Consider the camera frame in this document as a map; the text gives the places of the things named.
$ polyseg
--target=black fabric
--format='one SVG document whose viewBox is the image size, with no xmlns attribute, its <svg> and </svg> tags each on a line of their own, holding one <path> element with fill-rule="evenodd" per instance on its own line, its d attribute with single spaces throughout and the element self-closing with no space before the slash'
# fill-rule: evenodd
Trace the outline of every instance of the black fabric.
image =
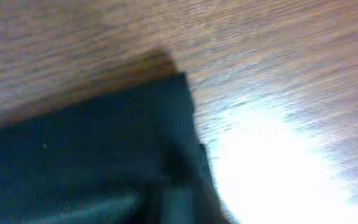
<svg viewBox="0 0 358 224">
<path fill-rule="evenodd" d="M 224 223 L 185 74 L 0 129 L 0 223 Z"/>
</svg>

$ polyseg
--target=wood grain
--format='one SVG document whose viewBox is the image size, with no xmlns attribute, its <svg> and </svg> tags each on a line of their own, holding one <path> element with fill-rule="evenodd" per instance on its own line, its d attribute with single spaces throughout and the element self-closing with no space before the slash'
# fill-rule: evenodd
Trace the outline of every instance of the wood grain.
<svg viewBox="0 0 358 224">
<path fill-rule="evenodd" d="M 167 52 L 212 164 L 235 115 L 275 114 L 358 204 L 358 0 L 1 0 L 0 126 L 164 76 Z"/>
</svg>

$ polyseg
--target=black cloth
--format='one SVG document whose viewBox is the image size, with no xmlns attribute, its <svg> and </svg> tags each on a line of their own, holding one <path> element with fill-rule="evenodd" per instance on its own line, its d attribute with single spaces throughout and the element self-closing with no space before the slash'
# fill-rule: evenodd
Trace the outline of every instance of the black cloth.
<svg viewBox="0 0 358 224">
<path fill-rule="evenodd" d="M 0 129 L 0 223 L 225 223 L 184 73 Z"/>
</svg>

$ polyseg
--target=black object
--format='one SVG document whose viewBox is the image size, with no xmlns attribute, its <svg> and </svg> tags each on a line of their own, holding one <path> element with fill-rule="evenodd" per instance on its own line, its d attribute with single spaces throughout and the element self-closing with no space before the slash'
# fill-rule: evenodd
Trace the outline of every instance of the black object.
<svg viewBox="0 0 358 224">
<path fill-rule="evenodd" d="M 0 223 L 225 223 L 185 74 L 0 129 Z"/>
</svg>

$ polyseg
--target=brown wooden floor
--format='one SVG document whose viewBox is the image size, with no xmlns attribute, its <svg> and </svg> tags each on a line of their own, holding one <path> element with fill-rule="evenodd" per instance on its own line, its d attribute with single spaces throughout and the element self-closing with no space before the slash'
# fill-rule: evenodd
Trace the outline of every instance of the brown wooden floor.
<svg viewBox="0 0 358 224">
<path fill-rule="evenodd" d="M 1 0 L 0 126 L 165 75 L 164 52 L 236 219 L 358 223 L 358 0 Z"/>
</svg>

